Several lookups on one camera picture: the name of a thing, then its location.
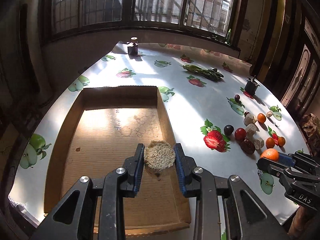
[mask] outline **white chunk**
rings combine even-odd
[[[273,112],[272,111],[269,111],[266,113],[266,117],[271,117],[273,115]]]
[[[253,136],[254,133],[257,131],[257,127],[253,123],[249,123],[248,126],[245,128],[247,132],[247,136]]]
[[[244,118],[243,122],[245,125],[249,125],[250,123],[255,123],[253,114],[247,114],[247,116]]]
[[[256,150],[259,150],[259,149],[261,149],[261,148],[264,146],[264,141],[263,141],[262,138],[258,138],[258,139],[256,139],[256,140],[254,141],[253,144],[254,144]]]

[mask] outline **window frame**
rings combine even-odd
[[[90,25],[83,25],[82,24],[82,3],[83,0],[78,0],[78,8],[77,8],[77,27],[71,28],[69,30],[64,30],[62,32],[54,33],[54,26],[53,26],[53,5],[55,0],[51,0],[51,16],[50,16],[50,25],[52,29],[52,33],[50,35],[50,40],[57,40],[66,36],[75,35],[77,33],[84,33],[84,32],[92,32],[92,31],[102,31],[102,30],[108,30],[108,29],[116,29],[117,27],[119,29],[130,29],[130,28],[149,28],[149,29],[162,29],[164,31],[175,31],[180,34],[184,35],[190,35],[190,36],[197,36],[199,38],[205,38],[205,39],[212,39],[213,42],[225,42],[226,36],[228,35],[228,32],[225,36],[219,35],[217,33],[213,33],[210,31],[198,29],[191,26],[186,26],[181,24],[181,20],[183,21],[183,17],[180,17],[180,21],[178,24],[173,23],[166,23],[166,22],[156,22],[156,21],[135,21],[133,20],[134,17],[134,10],[135,10],[135,2],[136,0],[122,0],[122,19],[121,21],[111,21],[111,22],[101,22],[101,23],[94,23]],[[235,14],[238,7],[238,0],[233,0],[232,3],[232,9],[231,9],[231,15],[230,20],[228,23],[228,28],[232,28],[234,25],[235,20]],[[187,9],[187,0],[183,0],[183,4],[181,7],[181,14],[185,12]]]

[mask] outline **blue gripper pad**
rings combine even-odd
[[[294,167],[296,164],[291,157],[283,153],[279,153],[279,160],[277,162],[287,167]]]
[[[143,167],[144,167],[144,160],[143,160],[143,156],[144,156],[144,145],[142,144],[141,147],[137,147],[136,153],[135,153],[135,157],[137,154],[139,154],[138,159],[137,159],[137,167],[136,170],[134,172],[134,185],[133,185],[133,192],[134,195],[137,195],[137,193],[139,192],[140,189],[140,184],[141,184],[141,179],[142,179],[142,172],[143,172]]]
[[[185,197],[186,193],[187,193],[187,189],[186,189],[186,182],[185,182],[185,174],[184,174],[183,168],[182,168],[180,152],[179,152],[179,149],[176,145],[173,147],[173,150],[176,154],[176,171],[177,171],[177,177],[178,177],[178,181],[179,181],[179,188],[180,188],[180,191],[182,192],[183,196]]]

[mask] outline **dark grape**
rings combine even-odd
[[[226,126],[223,128],[223,132],[224,132],[224,134],[227,135],[227,136],[231,135],[231,134],[233,133],[233,130],[234,130],[234,128],[233,128],[233,126],[230,125],[230,124],[226,125]]]

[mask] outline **asparagus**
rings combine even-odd
[[[205,78],[218,81],[223,78],[223,75],[218,71],[217,68],[214,69],[202,69],[196,65],[183,65],[182,66],[185,70],[190,71],[192,73],[196,73],[198,75],[204,76]]]

